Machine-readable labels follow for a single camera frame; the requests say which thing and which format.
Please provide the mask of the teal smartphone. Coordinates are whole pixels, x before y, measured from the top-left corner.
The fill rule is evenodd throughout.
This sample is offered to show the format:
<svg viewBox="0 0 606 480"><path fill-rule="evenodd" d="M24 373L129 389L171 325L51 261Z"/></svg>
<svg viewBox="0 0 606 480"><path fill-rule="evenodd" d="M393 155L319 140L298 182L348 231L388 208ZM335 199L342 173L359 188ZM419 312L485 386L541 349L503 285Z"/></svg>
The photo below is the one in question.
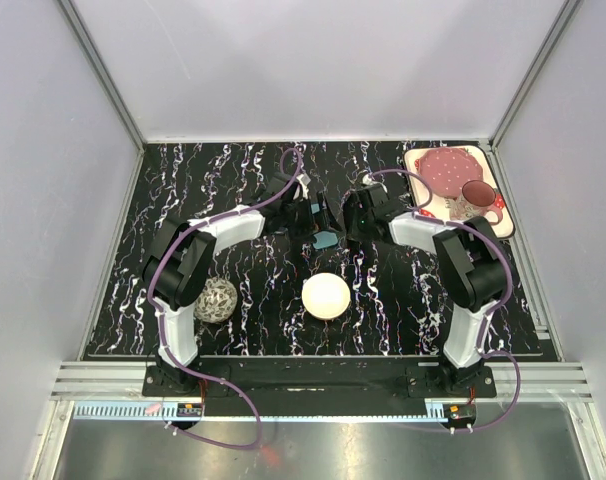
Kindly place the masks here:
<svg viewBox="0 0 606 480"><path fill-rule="evenodd" d="M324 250L338 244L338 236L342 231L318 231L313 235L313 247Z"/></svg>

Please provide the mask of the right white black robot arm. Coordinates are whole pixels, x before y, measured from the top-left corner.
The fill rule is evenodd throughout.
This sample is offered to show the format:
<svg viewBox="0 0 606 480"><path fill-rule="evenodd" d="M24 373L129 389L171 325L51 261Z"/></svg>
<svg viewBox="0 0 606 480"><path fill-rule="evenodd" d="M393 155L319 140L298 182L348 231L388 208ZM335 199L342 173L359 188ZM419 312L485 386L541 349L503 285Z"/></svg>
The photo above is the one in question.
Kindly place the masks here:
<svg viewBox="0 0 606 480"><path fill-rule="evenodd" d="M513 290L512 269L489 221L483 216L456 222L421 215L391 198L380 183L351 191L342 211L352 241L412 247L436 256L454 308L432 378L446 395L463 394L481 375L489 324Z"/></svg>

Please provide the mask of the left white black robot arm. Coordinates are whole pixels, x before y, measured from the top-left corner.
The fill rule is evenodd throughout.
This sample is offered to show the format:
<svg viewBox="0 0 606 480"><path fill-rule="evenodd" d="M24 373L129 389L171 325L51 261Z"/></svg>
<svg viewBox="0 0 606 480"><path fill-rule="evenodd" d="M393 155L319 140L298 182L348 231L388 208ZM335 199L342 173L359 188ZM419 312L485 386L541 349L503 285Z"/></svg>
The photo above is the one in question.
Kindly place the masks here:
<svg viewBox="0 0 606 480"><path fill-rule="evenodd" d="M309 182L305 174L277 173L247 204L202 219L164 220L143 263L142 279L155 313L163 316L158 331L165 344L158 347L155 366L176 395L189 395L198 386L199 372L190 365L198 356L194 307L216 254L278 232L320 250L338 242L342 227L323 193L310 196Z"/></svg>

